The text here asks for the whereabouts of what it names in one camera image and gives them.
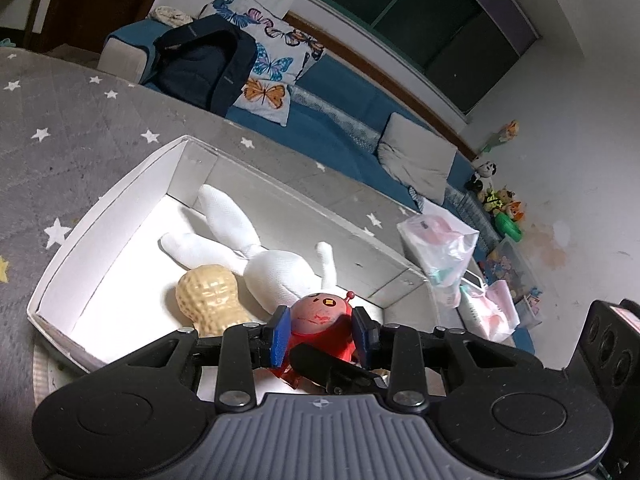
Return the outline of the plastic bag of pink packs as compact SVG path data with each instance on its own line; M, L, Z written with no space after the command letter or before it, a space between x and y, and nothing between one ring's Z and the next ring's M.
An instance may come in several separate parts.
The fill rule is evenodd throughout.
M417 214L400 222L397 229L408 258L430 283L436 304L455 309L480 232L442 208Z

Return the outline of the green toy on floor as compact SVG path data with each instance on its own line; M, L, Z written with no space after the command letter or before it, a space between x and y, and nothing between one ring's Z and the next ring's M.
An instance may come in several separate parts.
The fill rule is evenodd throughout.
M499 211L495 215L495 226L502 236L509 237L515 243L519 243L523 238L523 232L518 224L504 212Z

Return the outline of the panda plush toy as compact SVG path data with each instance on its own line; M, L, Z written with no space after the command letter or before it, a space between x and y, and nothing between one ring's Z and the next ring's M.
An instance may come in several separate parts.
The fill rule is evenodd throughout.
M474 169L472 176L465 182L464 188L474 194L483 193L492 188L492 177L497 172L494 162L484 162Z

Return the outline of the grey white cardboard box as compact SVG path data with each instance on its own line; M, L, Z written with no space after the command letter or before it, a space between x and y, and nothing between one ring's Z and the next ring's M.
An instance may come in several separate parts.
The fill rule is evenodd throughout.
M175 289L186 270L228 250L240 299L256 299L257 257L292 252L316 278L309 294L350 290L383 323L430 330L442 322L430 284L399 248L245 162L192 138L152 153L105 192L54 255L27 306L32 326L70 362L92 372L186 326Z

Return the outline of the butterfly print pillow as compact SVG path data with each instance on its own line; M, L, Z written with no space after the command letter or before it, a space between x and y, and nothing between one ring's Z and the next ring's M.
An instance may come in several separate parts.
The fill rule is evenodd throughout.
M255 40L257 56L236 107L284 127L291 90L322 59L324 45L314 36L280 20L256 0L214 0L201 17L218 14Z

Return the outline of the white plush rabbit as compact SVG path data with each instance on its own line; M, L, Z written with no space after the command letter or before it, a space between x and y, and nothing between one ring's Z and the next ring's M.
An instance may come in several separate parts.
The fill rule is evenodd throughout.
M291 307L315 292L334 292L337 288L337 270L329 243L316 245L321 266L321 273L317 274L295 252L262 246L253 223L225 192L204 184L198 189L198 202L213 238L184 232L167 233L160 239L163 251L186 268L224 266L243 279L250 294L269 313L279 306Z

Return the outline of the clear toy storage box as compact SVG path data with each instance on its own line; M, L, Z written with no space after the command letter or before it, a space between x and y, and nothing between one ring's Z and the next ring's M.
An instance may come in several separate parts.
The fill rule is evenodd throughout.
M503 280L509 287L514 307L520 317L519 328L531 330L542 323L540 300L542 289L524 256L510 237L505 237L480 262L488 282Z

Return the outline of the dark navy backpack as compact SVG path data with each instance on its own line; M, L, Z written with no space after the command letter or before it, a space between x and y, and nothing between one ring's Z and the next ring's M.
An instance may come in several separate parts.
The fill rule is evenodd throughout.
M212 14L155 39L144 84L224 117L240 96L256 60L255 39Z

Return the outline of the blue sofa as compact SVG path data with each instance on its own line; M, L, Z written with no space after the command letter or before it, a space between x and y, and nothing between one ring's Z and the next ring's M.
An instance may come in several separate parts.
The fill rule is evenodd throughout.
M144 79L153 62L154 41L168 30L169 27L153 20L126 25L107 36L103 54L111 40L137 49L134 53L140 53L144 59L141 76ZM431 137L438 135L384 91L332 56L325 55L299 82L302 84L288 90L286 126L237 105L229 108L226 118L365 183L404 207L419 209L414 201L418 192L395 180L381 165L376 152L378 141L394 113L425 128ZM502 236L477 199L464 189L472 173L471 163L454 149L445 178L444 207L478 229L485 245L494 246Z

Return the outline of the grey cushion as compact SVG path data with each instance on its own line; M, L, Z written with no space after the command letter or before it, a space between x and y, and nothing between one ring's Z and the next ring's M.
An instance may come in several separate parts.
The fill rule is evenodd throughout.
M378 161L397 181L441 205L457 148L436 133L398 113L378 141Z

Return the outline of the red round bug toy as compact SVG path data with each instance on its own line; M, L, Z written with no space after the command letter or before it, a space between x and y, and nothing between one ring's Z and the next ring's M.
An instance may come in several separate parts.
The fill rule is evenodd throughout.
M272 374L296 389L300 375L293 370L290 353L299 344L309 344L329 356L350 362L356 351L352 338L352 305L356 295L345 297L317 292L300 298L291 307L291 335L284 360Z

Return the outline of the dark green framed window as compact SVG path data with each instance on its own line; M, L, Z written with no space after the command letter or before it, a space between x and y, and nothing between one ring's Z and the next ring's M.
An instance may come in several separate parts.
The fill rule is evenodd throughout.
M515 0L320 0L468 114L537 40Z

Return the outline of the small pink tissue pack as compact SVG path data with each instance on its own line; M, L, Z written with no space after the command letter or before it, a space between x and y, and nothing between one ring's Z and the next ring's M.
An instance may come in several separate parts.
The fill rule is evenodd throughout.
M505 280L495 281L482 292L462 285L460 292L458 312L469 332L497 344L512 336L520 317Z

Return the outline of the tan peanut toy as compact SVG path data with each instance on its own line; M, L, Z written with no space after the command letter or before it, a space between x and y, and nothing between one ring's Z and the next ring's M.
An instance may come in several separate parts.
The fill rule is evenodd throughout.
M189 270L175 287L180 312L201 338L221 336L231 326L259 321L244 292L243 282L219 264Z

